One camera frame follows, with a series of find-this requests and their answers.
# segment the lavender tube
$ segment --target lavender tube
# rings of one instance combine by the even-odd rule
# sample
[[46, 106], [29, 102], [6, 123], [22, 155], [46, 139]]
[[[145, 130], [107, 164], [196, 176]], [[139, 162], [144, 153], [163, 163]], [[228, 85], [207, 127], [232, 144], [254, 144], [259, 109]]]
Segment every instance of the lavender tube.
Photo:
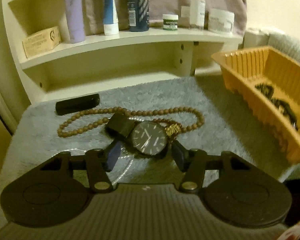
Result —
[[66, 18], [70, 42], [78, 43], [86, 39], [83, 24], [82, 0], [65, 0]]

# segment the watch hour marker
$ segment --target watch hour marker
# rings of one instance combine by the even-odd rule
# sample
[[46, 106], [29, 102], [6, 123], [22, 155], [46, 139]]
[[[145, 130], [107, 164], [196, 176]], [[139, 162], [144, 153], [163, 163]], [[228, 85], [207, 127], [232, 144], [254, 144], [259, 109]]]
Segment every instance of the watch hour marker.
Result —
[[156, 145], [157, 145], [158, 140], [159, 140], [159, 137], [156, 138], [156, 140], [154, 141], [153, 146], [156, 146]]

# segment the watch face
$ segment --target watch face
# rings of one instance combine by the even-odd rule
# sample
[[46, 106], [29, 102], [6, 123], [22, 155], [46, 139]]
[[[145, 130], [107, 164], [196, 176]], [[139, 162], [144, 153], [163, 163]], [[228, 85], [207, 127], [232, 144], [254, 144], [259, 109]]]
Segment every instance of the watch face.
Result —
[[156, 155], [167, 145], [164, 127], [154, 122], [141, 122], [131, 133], [132, 145], [143, 154]]

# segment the white shelf unit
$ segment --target white shelf unit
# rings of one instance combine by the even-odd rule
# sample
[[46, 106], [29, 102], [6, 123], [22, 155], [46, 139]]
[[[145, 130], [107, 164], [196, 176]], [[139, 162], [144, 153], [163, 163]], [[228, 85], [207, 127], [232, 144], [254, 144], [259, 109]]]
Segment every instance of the white shelf unit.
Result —
[[[2, 0], [12, 56], [32, 103], [201, 73], [220, 73], [210, 56], [235, 50], [242, 36], [179, 29], [87, 36], [69, 43], [63, 0]], [[58, 25], [62, 43], [26, 58], [22, 40]]]

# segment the orange plastic tray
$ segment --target orange plastic tray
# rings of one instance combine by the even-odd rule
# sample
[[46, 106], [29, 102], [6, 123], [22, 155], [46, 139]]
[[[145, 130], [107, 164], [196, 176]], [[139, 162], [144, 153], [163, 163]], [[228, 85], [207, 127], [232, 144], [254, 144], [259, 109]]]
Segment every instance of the orange plastic tray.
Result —
[[[221, 66], [226, 88], [243, 96], [253, 115], [279, 140], [287, 160], [292, 164], [300, 163], [300, 64], [272, 47], [218, 52], [212, 58]], [[298, 131], [255, 88], [260, 83], [274, 87], [272, 98], [290, 104], [298, 119]]]

